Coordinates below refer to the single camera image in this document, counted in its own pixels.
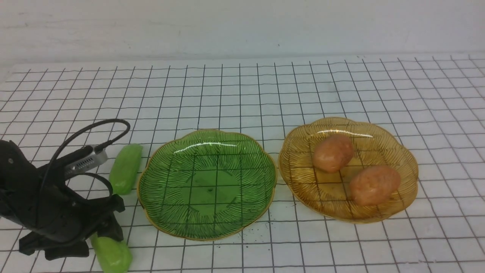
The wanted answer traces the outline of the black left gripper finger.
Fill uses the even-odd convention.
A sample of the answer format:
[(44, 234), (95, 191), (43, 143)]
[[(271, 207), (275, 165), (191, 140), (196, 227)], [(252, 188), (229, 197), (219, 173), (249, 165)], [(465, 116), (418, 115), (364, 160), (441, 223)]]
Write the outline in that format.
[(97, 236), (108, 237), (116, 242), (124, 240), (122, 228), (116, 220), (114, 213), (106, 215), (94, 214), (93, 216), (90, 216), (90, 220), (95, 224), (94, 231), (89, 237), (90, 239)]
[(21, 237), (19, 240), (19, 252), (32, 255), (36, 251), (44, 251), (48, 261), (65, 257), (88, 257), (89, 247), (86, 240), (75, 238), (67, 242), (57, 242), (35, 232)]

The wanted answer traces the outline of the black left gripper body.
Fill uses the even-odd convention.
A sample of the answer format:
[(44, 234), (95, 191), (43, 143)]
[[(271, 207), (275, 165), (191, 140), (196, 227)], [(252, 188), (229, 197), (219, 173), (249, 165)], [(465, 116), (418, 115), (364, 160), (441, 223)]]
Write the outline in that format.
[(125, 210), (117, 194), (88, 200), (69, 188), (63, 157), (36, 167), (14, 142), (4, 140), (0, 155), (1, 216), (35, 233), (57, 242), (85, 240), (95, 227), (90, 216)]

